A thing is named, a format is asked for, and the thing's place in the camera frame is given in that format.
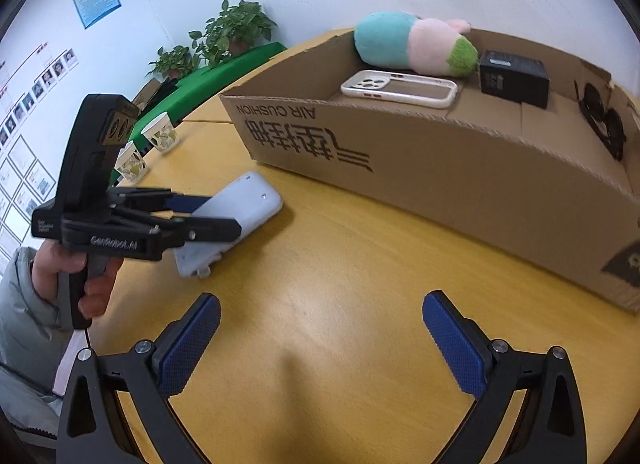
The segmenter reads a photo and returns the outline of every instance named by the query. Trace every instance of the floral patterned paper cup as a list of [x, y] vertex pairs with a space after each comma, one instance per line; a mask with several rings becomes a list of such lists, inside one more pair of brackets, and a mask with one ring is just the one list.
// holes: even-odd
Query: floral patterned paper cup
[[169, 114], [165, 111], [142, 129], [142, 135], [161, 153], [168, 152], [180, 142], [174, 125], [169, 120]]
[[130, 140], [127, 145], [120, 150], [116, 159], [116, 170], [119, 171], [129, 182], [135, 184], [146, 173], [145, 160], [136, 149], [136, 145]]

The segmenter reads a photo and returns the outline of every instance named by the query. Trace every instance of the metal screw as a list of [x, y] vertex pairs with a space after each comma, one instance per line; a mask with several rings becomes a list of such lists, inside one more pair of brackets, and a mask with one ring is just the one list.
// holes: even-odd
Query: metal screw
[[142, 341], [138, 341], [136, 343], [136, 352], [138, 354], [146, 354], [153, 347], [154, 347], [154, 344], [152, 341], [149, 341], [148, 339], [143, 339]]
[[491, 346], [498, 354], [504, 354], [509, 350], [509, 344], [504, 339], [496, 339]]
[[78, 359], [80, 361], [86, 361], [92, 355], [93, 355], [93, 352], [91, 351], [91, 349], [82, 349], [81, 351], [78, 352]]
[[564, 350], [562, 347], [553, 347], [551, 349], [551, 353], [557, 359], [564, 359], [566, 357], [566, 350]]

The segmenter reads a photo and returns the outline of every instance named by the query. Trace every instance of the jacket cuff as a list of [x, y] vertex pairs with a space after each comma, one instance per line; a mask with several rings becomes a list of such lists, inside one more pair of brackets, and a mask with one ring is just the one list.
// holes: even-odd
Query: jacket cuff
[[58, 307], [42, 299], [33, 288], [31, 281], [30, 262], [35, 259], [36, 251], [31, 247], [21, 247], [18, 249], [15, 269], [20, 282], [20, 290], [31, 315], [38, 323], [46, 327], [56, 327], [60, 321], [60, 311]]

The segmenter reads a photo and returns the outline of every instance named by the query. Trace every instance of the plush toy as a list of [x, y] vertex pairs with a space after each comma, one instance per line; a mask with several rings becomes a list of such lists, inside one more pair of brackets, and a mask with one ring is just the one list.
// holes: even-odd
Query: plush toy
[[379, 68], [411, 69], [423, 76], [468, 76], [478, 64], [478, 51], [467, 38], [466, 21], [421, 19], [407, 12], [374, 12], [354, 33], [365, 63]]

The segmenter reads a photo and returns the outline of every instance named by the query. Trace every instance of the plant pot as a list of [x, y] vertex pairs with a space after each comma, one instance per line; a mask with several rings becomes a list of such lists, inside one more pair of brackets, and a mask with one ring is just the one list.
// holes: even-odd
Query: plant pot
[[177, 68], [172, 68], [166, 73], [169, 79], [180, 79], [182, 77], [182, 72]]
[[229, 42], [229, 52], [231, 52], [232, 57], [241, 56], [245, 52], [248, 52], [250, 48], [251, 45], [244, 41]]

